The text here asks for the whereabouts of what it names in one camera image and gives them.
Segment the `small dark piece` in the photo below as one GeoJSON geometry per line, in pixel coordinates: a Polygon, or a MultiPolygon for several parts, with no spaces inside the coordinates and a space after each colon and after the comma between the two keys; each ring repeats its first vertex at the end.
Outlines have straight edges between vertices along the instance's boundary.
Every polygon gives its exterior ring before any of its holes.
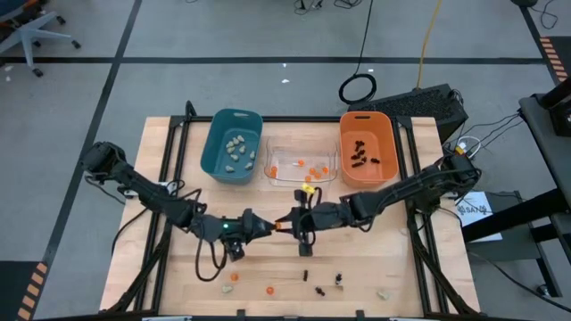
{"type": "Polygon", "coordinates": [[[325,296],[325,293],[323,292],[323,290],[321,290],[321,288],[318,286],[315,288],[315,292],[317,294],[321,294],[321,296],[325,296]]]}

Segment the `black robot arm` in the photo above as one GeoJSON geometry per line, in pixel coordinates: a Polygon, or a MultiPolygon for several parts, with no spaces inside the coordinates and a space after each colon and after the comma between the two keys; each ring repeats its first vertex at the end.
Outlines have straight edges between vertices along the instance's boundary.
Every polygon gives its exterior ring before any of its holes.
{"type": "Polygon", "coordinates": [[[217,218],[205,214],[206,204],[172,196],[167,187],[137,173],[125,161],[123,150],[112,143],[95,143],[83,156],[81,166],[100,184],[113,180],[121,185],[121,189],[137,192],[139,201],[146,208],[162,213],[173,226],[208,243],[221,240],[233,261],[244,256],[242,243],[248,244],[253,239],[271,235],[275,228],[251,209],[246,209],[238,218],[217,218]]]}
{"type": "Polygon", "coordinates": [[[415,176],[395,183],[376,192],[358,192],[340,197],[341,202],[321,202],[321,190],[317,188],[317,203],[312,206],[310,198],[301,190],[295,191],[300,206],[277,222],[292,222],[291,228],[277,232],[292,234],[300,241],[300,255],[311,256],[309,235],[317,231],[339,227],[358,227],[366,231],[375,216],[396,202],[409,200],[424,213],[434,212],[440,206],[440,198],[446,193],[461,197],[478,181],[480,170],[474,168],[468,157],[446,156],[426,167],[415,176]]]}

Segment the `clear plastic container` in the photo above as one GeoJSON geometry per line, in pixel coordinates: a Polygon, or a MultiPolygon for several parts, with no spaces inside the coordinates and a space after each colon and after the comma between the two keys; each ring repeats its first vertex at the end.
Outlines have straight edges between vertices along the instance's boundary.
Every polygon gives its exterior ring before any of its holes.
{"type": "Polygon", "coordinates": [[[266,151],[264,173],[273,185],[301,186],[305,182],[318,185],[337,177],[336,141],[272,136],[266,143],[266,151]]]}

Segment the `yellow object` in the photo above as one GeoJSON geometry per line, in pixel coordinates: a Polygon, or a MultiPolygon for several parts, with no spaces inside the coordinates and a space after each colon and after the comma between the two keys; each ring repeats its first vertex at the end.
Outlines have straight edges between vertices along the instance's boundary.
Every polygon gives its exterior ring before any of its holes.
{"type": "Polygon", "coordinates": [[[303,185],[302,185],[302,190],[305,193],[315,193],[315,187],[308,185],[308,184],[305,184],[305,183],[303,183],[303,185]]]}
{"type": "Polygon", "coordinates": [[[426,31],[425,41],[422,43],[422,53],[420,53],[420,63],[418,64],[418,79],[417,79],[417,88],[420,88],[420,81],[422,81],[422,64],[425,60],[425,51],[426,51],[426,44],[428,43],[428,38],[430,37],[430,31],[432,31],[432,27],[434,27],[434,22],[436,21],[436,16],[438,15],[438,11],[440,10],[440,4],[443,3],[443,0],[438,0],[436,3],[436,9],[434,9],[434,13],[432,14],[432,20],[430,20],[430,26],[428,26],[428,30],[426,31]]]}

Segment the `yellow cable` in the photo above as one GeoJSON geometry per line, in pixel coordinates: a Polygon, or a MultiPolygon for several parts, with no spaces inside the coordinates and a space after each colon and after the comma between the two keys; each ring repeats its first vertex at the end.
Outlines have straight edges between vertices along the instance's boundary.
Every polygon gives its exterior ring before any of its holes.
{"type": "Polygon", "coordinates": [[[434,9],[434,13],[432,14],[432,20],[430,20],[430,26],[428,26],[428,30],[426,31],[425,41],[422,43],[422,53],[420,54],[420,63],[418,64],[418,79],[417,79],[417,88],[420,89],[420,81],[422,80],[422,63],[425,60],[425,50],[426,44],[428,43],[428,38],[430,37],[430,31],[432,31],[432,27],[434,27],[434,22],[436,21],[436,16],[438,15],[438,11],[440,10],[440,4],[442,4],[443,0],[438,0],[436,4],[436,8],[434,9]]]}

